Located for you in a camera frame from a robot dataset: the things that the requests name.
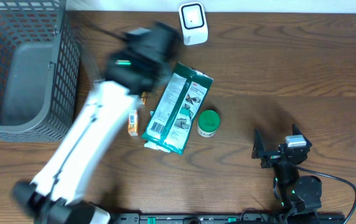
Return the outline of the mint green wipes packet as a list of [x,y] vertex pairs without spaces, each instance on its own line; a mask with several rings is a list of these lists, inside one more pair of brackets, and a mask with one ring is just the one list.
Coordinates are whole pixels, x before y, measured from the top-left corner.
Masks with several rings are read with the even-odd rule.
[[170,117],[171,112],[160,108],[154,111],[142,135],[142,138],[146,140],[145,147],[167,153],[173,152],[167,142],[167,136],[171,130]]

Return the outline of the green 3M package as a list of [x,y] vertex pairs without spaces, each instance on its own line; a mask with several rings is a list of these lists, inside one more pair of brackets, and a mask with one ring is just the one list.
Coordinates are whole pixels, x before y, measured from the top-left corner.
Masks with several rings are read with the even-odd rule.
[[190,130],[213,83],[206,74],[178,63],[156,107],[171,112],[167,142],[176,154],[183,154]]

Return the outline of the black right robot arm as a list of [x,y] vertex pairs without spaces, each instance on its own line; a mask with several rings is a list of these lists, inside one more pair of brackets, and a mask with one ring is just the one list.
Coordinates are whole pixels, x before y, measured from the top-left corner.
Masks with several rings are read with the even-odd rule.
[[295,223],[304,219],[318,223],[316,210],[322,207],[322,182],[314,175],[299,175],[299,164],[307,159],[312,143],[292,125],[292,135],[275,151],[267,151],[261,134],[255,130],[251,157],[261,160],[261,168],[274,170],[273,190],[283,208],[274,213],[278,223]]

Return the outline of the green lid white jar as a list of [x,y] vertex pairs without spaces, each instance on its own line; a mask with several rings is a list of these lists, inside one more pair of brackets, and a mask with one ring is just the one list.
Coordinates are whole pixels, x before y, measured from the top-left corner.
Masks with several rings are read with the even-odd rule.
[[220,126],[220,117],[214,110],[203,111],[197,122],[198,133],[205,138],[212,137]]

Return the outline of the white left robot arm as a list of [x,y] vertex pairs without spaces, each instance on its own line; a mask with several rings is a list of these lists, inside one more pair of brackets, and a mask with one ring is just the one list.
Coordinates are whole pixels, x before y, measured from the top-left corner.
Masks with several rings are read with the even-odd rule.
[[44,168],[16,182],[12,195],[35,223],[110,223],[112,214],[84,201],[91,177],[141,95],[167,81],[181,37],[164,23],[129,31],[101,72],[86,46],[82,62],[92,88],[76,120]]

